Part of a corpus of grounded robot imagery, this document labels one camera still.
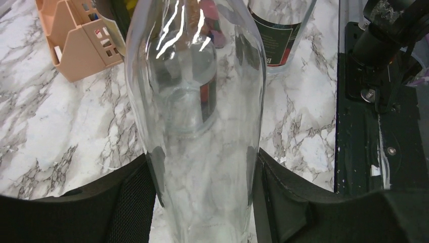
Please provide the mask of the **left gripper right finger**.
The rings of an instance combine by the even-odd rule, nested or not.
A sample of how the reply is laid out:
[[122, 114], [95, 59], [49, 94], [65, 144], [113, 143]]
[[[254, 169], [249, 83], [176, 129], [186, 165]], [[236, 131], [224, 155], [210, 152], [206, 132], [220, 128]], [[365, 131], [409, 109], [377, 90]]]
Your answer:
[[428, 242], [428, 191], [343, 196], [277, 163], [260, 149], [253, 184], [258, 242]]

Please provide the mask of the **olive wine bottle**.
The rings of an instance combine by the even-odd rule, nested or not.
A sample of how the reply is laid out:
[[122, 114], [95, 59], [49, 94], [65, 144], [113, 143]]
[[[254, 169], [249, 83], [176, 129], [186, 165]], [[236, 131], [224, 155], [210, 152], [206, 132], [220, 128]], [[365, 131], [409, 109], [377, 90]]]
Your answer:
[[137, 0], [95, 0], [93, 3], [122, 58], [125, 41]]

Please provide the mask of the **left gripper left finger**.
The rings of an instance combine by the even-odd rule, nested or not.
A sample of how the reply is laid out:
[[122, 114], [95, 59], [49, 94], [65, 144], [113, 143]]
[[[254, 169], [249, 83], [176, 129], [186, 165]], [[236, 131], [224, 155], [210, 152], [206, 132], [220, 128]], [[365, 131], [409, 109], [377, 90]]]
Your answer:
[[62, 196], [1, 196], [1, 242], [148, 242], [155, 196], [144, 155]]

